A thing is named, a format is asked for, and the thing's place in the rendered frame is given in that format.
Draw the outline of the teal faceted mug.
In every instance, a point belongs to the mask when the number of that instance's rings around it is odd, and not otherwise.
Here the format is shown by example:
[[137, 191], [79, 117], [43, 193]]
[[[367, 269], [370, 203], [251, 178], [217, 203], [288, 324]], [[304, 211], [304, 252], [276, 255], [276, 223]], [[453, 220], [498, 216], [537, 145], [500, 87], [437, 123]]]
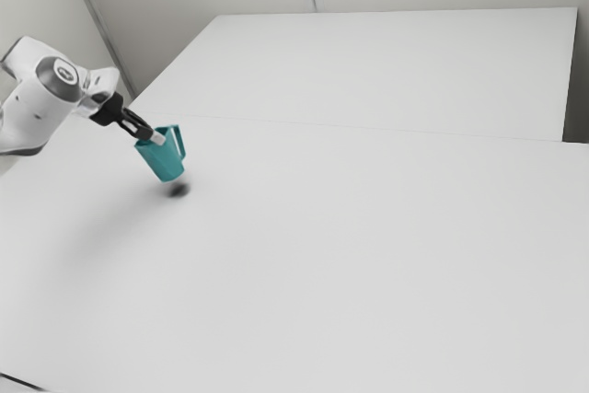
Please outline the teal faceted mug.
[[134, 148], [161, 182], [176, 180], [185, 171], [186, 150], [177, 124], [156, 127], [149, 139], [138, 140]]

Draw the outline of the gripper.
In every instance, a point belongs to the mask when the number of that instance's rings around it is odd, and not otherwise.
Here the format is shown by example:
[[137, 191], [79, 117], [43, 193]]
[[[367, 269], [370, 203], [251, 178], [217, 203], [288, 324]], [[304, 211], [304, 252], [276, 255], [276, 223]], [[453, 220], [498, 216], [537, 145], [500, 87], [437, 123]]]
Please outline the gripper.
[[132, 110], [124, 108], [124, 98], [118, 92], [107, 99], [90, 120], [102, 127], [117, 123], [130, 136], [143, 142], [163, 144], [166, 141], [162, 133], [152, 128]]

